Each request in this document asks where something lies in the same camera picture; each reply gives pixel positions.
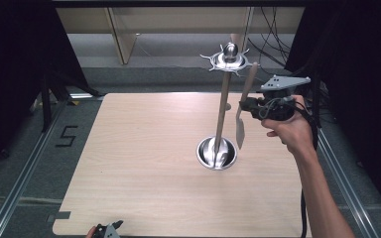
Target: round metal base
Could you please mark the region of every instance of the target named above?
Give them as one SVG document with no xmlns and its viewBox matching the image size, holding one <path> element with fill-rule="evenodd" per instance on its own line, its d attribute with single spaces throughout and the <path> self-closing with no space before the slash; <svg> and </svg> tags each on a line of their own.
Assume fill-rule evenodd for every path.
<svg viewBox="0 0 381 238">
<path fill-rule="evenodd" d="M 218 152 L 214 151 L 215 137 L 208 137 L 197 145 L 196 155 L 199 162 L 214 171 L 230 168 L 237 158 L 237 150 L 228 139 L 221 138 Z"/>
</svg>

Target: black cable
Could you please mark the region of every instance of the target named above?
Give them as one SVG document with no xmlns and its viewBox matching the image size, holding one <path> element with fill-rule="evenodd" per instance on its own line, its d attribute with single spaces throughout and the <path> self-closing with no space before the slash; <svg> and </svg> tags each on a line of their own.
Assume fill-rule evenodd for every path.
<svg viewBox="0 0 381 238">
<path fill-rule="evenodd" d="M 315 121 L 315 118 L 308 113 L 306 107 L 302 103 L 297 102 L 297 104 L 301 105 L 303 107 L 303 109 L 301 109 L 301 108 L 299 108 L 293 104 L 287 103 L 287 105 L 289 105 L 290 107 L 292 107 L 293 109 L 298 111 L 300 114 L 302 114 L 302 116 L 308 121 L 308 123 L 312 129 L 313 144 L 314 144 L 314 148 L 316 150 L 318 148 L 318 126 L 317 126 L 317 123 Z M 301 213 L 302 213 L 302 236 L 301 237 L 306 238 L 306 234 L 308 231 L 308 219 L 307 219 L 306 201 L 305 201 L 305 195 L 303 193 L 303 189 L 302 189 L 302 197 L 301 197 L 300 207 L 301 207 Z"/>
<path fill-rule="evenodd" d="M 268 28 L 270 29 L 270 32 L 269 32 L 269 34 L 268 34 L 268 38 L 267 38 L 267 40 L 266 40 L 265 43 L 268 43 L 269 36 L 272 34 L 273 37 L 275 38 L 275 40 L 277 41 L 277 44 L 278 44 L 279 48 L 276 49 L 276 48 L 272 47 L 269 43 L 268 43 L 268 45 L 269 45 L 270 47 L 276 49 L 277 51 L 279 51 L 280 54 L 281 54 L 281 56 L 282 56 L 282 58 L 283 58 L 283 60 L 284 60 L 284 62 L 286 62 L 286 61 L 287 61 L 287 56 L 284 54 L 284 49 L 283 49 L 283 47 L 281 46 L 282 41 L 280 40 L 280 38 L 278 37 L 278 34 L 277 34 L 277 21 L 276 21 L 277 8 L 276 8 L 276 7 L 273 8 L 273 22 L 272 22 L 272 24 L 270 24 L 270 22 L 269 22 L 269 20 L 268 20 L 268 18 L 267 18 L 267 16 L 266 16 L 266 14 L 265 14 L 265 12 L 264 12 L 264 9 L 263 9 L 262 7 L 261 7 L 261 11 L 262 11 L 262 14 L 264 15 L 264 19 L 265 19 L 265 21 L 267 22 Z"/>
<path fill-rule="evenodd" d="M 262 49 L 258 48 L 255 44 L 253 44 L 253 42 L 248 38 L 247 41 L 252 44 L 252 46 L 261 54 L 264 54 L 267 58 L 271 59 L 272 61 L 276 62 L 277 64 L 281 65 L 281 66 L 286 66 L 285 64 L 283 64 L 282 62 L 280 62 L 279 60 L 275 59 L 274 57 L 272 57 L 271 55 L 269 55 L 268 53 L 264 52 Z"/>
<path fill-rule="evenodd" d="M 302 213 L 302 235 L 301 238 L 306 238 L 306 235 L 308 233 L 308 217 L 306 213 L 306 201 L 305 201 L 305 194 L 303 193 L 302 189 L 302 195 L 300 200 L 300 210 Z"/>
</svg>

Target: gray floor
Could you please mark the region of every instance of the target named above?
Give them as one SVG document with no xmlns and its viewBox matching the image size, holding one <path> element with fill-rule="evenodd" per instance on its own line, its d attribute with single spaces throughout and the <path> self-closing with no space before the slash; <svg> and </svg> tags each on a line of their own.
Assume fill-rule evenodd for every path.
<svg viewBox="0 0 381 238">
<path fill-rule="evenodd" d="M 211 68 L 209 61 L 199 55 L 211 56 L 219 51 L 219 44 L 225 45 L 229 41 L 226 35 L 140 35 L 129 63 L 121 65 L 111 36 L 70 35 L 69 38 L 90 86 L 101 92 L 219 91 L 222 73 L 208 71 Z M 282 36 L 288 46 L 292 38 L 291 35 Z M 251 39 L 262 45 L 259 36 L 251 36 Z M 268 48 L 266 51 L 283 60 L 274 49 Z M 271 60 L 259 59 L 254 49 L 247 56 L 251 61 L 259 61 L 268 71 L 258 71 L 253 90 L 257 90 L 271 76 L 270 73 L 287 73 Z M 233 75 L 231 91 L 241 91 L 247 70 L 242 70 L 240 74 L 241 77 Z M 54 216 L 62 204 L 100 104 L 101 100 L 80 100 L 77 105 L 63 107 L 1 237 L 57 237 L 52 232 Z M 356 156 L 349 142 L 329 111 L 321 112 L 320 121 L 343 171 L 381 237 L 380 194 L 364 169 L 356 164 Z M 42 124 L 39 105 L 32 116 L 25 118 L 23 126 L 8 146 L 10 156 L 0 159 L 0 207 L 35 149 L 42 135 Z M 61 147 L 69 142 L 61 137 L 66 126 L 75 126 L 65 131 L 66 135 L 74 136 L 71 147 Z M 356 236 L 367 237 L 363 236 L 323 153 L 318 151 L 318 154 L 336 203 Z"/>
</svg>

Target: metal pole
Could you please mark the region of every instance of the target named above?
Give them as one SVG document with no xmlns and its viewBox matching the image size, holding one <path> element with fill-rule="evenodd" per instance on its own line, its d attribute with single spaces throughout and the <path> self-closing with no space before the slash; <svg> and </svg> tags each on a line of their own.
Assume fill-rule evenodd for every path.
<svg viewBox="0 0 381 238">
<path fill-rule="evenodd" d="M 219 145 L 221 142 L 221 134 L 222 128 L 224 126 L 224 118 L 225 118 L 225 110 L 227 107 L 227 98 L 228 98 L 228 90 L 230 88 L 230 79 L 231 72 L 226 71 L 224 73 L 224 78 L 222 79 L 222 88 L 221 88 L 221 99 L 219 102 L 219 112 L 218 112 L 218 123 L 217 130 L 215 134 L 215 142 L 214 142 L 214 165 L 216 163 L 216 156 L 219 150 Z"/>
</svg>

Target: metal rail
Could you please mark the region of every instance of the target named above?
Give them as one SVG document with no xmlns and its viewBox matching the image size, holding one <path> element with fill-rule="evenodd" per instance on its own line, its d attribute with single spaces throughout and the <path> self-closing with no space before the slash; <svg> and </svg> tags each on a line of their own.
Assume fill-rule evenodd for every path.
<svg viewBox="0 0 381 238">
<path fill-rule="evenodd" d="M 66 106 L 66 102 L 60 102 L 57 105 L 57 108 L 54 112 L 54 120 L 50 124 L 48 130 L 43 132 L 42 135 L 40 136 L 38 142 L 36 143 L 35 148 L 33 149 L 32 154 L 30 155 L 29 159 L 24 165 L 14 186 L 12 187 L 2 207 L 0 208 L 0 237 L 2 236 L 2 233 L 4 232 L 5 227 L 7 226 L 9 222 L 9 219 L 14 213 L 15 208 L 17 207 L 17 203 L 30 180 L 30 177 L 32 176 L 34 172 L 37 163 L 40 160 L 40 156 L 42 155 L 43 150 L 45 149 L 46 144 L 49 141 L 49 138 L 54 132 L 55 124 L 57 123 L 65 106 Z"/>
<path fill-rule="evenodd" d="M 341 190 L 348 207 L 350 208 L 352 215 L 360 228 L 363 237 L 365 238 L 377 238 L 379 237 L 375 227 L 373 226 L 370 216 L 367 210 L 364 208 L 362 202 L 358 198 L 355 190 L 353 189 L 351 183 L 349 182 L 347 176 L 345 175 L 342 166 L 339 164 L 338 159 L 333 153 L 326 136 L 324 135 L 322 129 L 318 130 L 318 146 L 324 154 L 324 158 L 331 170 L 336 183 Z"/>
</svg>

